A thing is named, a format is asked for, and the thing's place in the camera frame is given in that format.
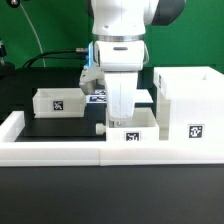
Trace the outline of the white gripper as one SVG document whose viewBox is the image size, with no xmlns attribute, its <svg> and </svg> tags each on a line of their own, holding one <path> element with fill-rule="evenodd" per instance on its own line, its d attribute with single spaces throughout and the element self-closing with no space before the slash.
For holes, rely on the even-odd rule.
<svg viewBox="0 0 224 224">
<path fill-rule="evenodd" d="M 114 127 L 133 117 L 138 74 L 148 61 L 142 40 L 131 42 L 91 42 L 88 63 L 84 66 L 79 85 L 85 95 L 95 91 L 96 82 L 105 86 L 108 116 Z"/>
</svg>

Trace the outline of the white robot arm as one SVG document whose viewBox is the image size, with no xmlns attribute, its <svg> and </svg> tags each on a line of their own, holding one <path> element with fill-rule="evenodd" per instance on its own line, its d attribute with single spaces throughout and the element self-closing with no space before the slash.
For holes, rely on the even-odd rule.
<svg viewBox="0 0 224 224">
<path fill-rule="evenodd" d="M 138 73 L 149 61 L 146 27 L 167 26 L 183 12 L 186 0 L 87 0 L 93 40 L 80 88 L 89 95 L 105 87 L 107 113 L 123 123 L 134 114 Z"/>
</svg>

